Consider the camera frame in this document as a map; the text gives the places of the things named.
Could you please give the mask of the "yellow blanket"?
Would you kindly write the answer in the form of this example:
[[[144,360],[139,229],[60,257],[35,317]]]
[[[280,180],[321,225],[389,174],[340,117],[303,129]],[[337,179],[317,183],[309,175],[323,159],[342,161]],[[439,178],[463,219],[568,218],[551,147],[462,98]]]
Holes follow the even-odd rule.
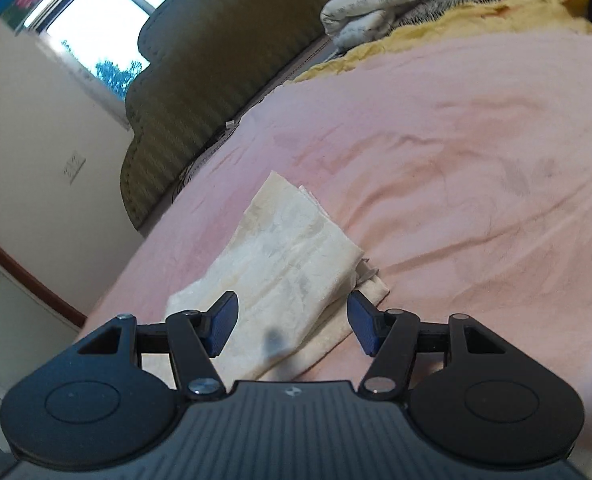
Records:
[[[368,58],[385,53],[410,51],[440,41],[504,32],[568,29],[592,35],[588,18],[590,0],[498,0],[463,3],[436,21],[396,28],[389,36],[362,44],[334,61],[317,64],[296,77],[298,82],[338,75]]]

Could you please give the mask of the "white wall switch plate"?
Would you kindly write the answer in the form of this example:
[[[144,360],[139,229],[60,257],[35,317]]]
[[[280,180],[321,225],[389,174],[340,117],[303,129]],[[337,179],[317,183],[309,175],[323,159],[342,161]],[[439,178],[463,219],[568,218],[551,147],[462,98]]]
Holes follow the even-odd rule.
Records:
[[[63,169],[63,174],[69,184],[74,183],[86,161],[87,159],[77,151],[73,151],[72,154],[67,158]]]

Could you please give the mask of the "cream white pants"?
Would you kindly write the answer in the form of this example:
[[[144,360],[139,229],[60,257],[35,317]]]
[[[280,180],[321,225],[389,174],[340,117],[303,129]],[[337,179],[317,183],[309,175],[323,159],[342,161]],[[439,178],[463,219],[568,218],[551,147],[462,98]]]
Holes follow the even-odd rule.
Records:
[[[354,290],[372,304],[389,292],[320,203],[273,172],[221,254],[199,280],[169,297],[167,311],[205,311],[223,292],[235,292],[238,320],[215,370],[226,387],[238,380],[287,382],[349,336],[346,306]]]

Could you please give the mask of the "brown wooden door frame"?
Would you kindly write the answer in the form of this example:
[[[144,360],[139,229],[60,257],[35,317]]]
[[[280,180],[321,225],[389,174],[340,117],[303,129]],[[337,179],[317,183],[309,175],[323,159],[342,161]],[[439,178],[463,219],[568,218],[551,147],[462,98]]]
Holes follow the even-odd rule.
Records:
[[[65,320],[72,323],[78,328],[82,328],[87,322],[87,317],[72,307],[67,301],[55,294],[53,290],[46,287],[42,282],[28,272],[20,263],[12,258],[0,246],[0,266],[8,272],[14,280],[18,281],[28,292],[31,292],[36,298],[41,300],[46,307],[49,307],[57,314],[61,315]]]

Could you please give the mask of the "olive green padded headboard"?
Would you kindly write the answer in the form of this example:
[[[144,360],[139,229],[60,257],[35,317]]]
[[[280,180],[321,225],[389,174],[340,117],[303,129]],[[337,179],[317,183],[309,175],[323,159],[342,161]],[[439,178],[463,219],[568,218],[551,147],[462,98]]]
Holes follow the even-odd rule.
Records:
[[[142,27],[148,65],[125,97],[133,131],[120,173],[142,228],[182,171],[324,36],[329,0],[165,0]]]

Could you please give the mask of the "white wardrobe sliding doors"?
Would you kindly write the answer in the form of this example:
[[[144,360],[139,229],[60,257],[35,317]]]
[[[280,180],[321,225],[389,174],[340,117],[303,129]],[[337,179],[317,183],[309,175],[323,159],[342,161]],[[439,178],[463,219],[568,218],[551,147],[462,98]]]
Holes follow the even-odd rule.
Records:
[[[0,267],[0,398],[65,350],[78,333]]]

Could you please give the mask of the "pink bed blanket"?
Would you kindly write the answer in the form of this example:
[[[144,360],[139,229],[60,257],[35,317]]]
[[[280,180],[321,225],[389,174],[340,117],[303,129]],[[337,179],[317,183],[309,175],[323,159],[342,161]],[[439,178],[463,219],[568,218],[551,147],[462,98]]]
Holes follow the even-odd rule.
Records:
[[[592,456],[592,35],[491,34],[276,89],[244,116],[88,317],[157,322],[262,183],[301,185],[366,252],[387,307],[466,312],[583,400]]]

